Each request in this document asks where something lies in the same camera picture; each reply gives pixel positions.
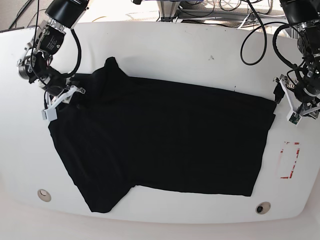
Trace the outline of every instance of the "white table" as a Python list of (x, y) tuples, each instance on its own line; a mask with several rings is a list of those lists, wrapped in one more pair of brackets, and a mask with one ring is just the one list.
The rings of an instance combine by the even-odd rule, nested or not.
[[(75, 31), (83, 52), (79, 73), (92, 73), (104, 65), (106, 58), (114, 56), (129, 76), (215, 87), (273, 100), (273, 78), (288, 71), (272, 50), (271, 35), (263, 61), (256, 66), (244, 65), (240, 46), (249, 33), (245, 30), (184, 23), (97, 22), (78, 24)], [(110, 213), (91, 213), (55, 151), (48, 123), (42, 120), (43, 90), (18, 76), (16, 62), (33, 34), (33, 29), (0, 34), (0, 176), (13, 199), (66, 213), (158, 223), (265, 221), (295, 217), (304, 209), (320, 167), (320, 120), (305, 118), (298, 127), (288, 123), (289, 104), (284, 98), (275, 110), (251, 197), (137, 186)], [(278, 47), (292, 62), (301, 61), (295, 40), (279, 37)], [(245, 59), (255, 61), (262, 48), (263, 35), (256, 33), (244, 48)], [(52, 65), (67, 72), (74, 68), (76, 58), (76, 44), (67, 34)], [(300, 143), (291, 179), (279, 176), (279, 168), (290, 165), (287, 158), (278, 164), (284, 142)], [(52, 200), (41, 201), (39, 189), (47, 190)], [(256, 214), (256, 206), (262, 202), (270, 202), (271, 210), (265, 215)]]

